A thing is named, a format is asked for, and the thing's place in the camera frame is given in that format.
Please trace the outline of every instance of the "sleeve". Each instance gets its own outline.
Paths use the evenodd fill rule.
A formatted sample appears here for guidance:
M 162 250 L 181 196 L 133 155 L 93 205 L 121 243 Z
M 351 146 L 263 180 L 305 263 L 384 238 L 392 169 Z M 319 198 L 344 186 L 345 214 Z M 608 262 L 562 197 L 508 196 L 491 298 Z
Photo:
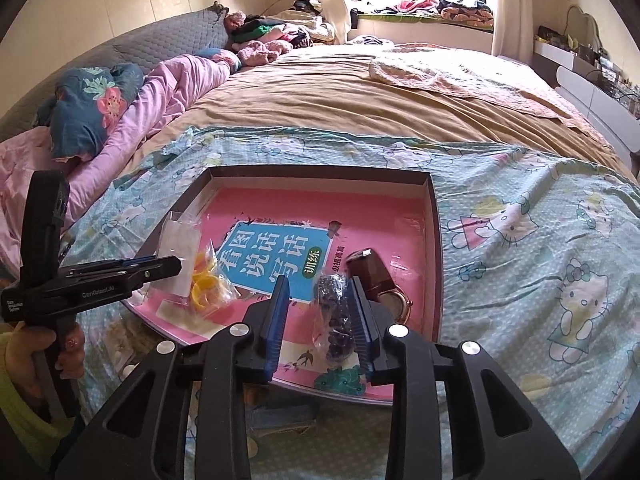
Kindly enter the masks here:
M 10 333 L 0 334 L 0 409 L 27 452 L 44 470 L 55 450 L 73 427 L 74 420 L 47 424 L 22 400 L 6 370 L 4 356 Z

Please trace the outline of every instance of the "pillow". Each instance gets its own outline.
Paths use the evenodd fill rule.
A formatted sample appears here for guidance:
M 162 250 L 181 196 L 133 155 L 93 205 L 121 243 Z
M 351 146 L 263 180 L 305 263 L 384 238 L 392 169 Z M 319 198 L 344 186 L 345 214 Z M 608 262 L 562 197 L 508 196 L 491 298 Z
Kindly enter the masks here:
M 133 63 L 63 73 L 56 83 L 55 103 L 47 100 L 36 115 L 37 125 L 50 127 L 52 158 L 91 160 L 100 153 L 143 79 L 142 70 Z
M 232 74 L 235 74 L 242 68 L 242 64 L 240 63 L 238 56 L 236 56 L 236 54 L 234 54 L 230 50 L 225 50 L 224 48 L 203 48 L 197 51 L 194 56 L 205 57 L 206 59 L 210 59 L 212 61 L 225 61 L 229 65 Z

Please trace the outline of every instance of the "tray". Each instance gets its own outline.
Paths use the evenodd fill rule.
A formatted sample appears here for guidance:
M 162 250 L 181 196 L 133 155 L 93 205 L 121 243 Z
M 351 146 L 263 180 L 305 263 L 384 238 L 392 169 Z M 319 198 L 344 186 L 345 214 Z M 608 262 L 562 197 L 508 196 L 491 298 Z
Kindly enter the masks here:
M 437 340 L 442 318 L 442 250 L 428 173 L 336 166 L 209 168 L 172 211 L 202 220 L 201 247 L 210 240 L 241 299 L 206 320 L 159 297 L 124 302 L 147 324 L 179 344 L 196 344 L 242 319 L 286 274 L 289 305 L 274 382 L 323 397 L 391 404 L 391 386 L 366 384 L 351 355 L 330 369 L 313 344 L 317 307 L 313 282 L 344 273 L 353 251 L 375 248 L 394 281 L 412 299 L 407 325 Z M 162 222 L 140 249 L 152 254 Z

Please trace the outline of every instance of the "gray quilted headboard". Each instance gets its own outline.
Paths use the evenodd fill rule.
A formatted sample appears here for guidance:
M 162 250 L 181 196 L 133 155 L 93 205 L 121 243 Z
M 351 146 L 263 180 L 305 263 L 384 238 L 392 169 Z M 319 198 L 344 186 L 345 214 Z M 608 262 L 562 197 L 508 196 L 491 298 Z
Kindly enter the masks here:
M 158 62 L 201 48 L 223 48 L 228 41 L 224 18 L 228 9 L 215 3 L 207 9 L 149 23 L 106 41 L 76 57 L 39 83 L 0 120 L 0 142 L 29 130 L 38 107 L 54 94 L 62 72 L 77 66 L 113 66 L 132 62 L 148 73 Z

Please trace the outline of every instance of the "watch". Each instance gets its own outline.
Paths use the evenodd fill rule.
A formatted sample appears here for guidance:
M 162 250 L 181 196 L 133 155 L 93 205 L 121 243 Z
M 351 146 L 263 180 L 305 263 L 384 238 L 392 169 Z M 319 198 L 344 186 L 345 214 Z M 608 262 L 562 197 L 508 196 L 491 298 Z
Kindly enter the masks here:
M 345 260 L 350 278 L 358 276 L 365 296 L 386 306 L 396 322 L 406 324 L 413 305 L 404 291 L 394 283 L 379 254 L 369 248 L 356 251 Z

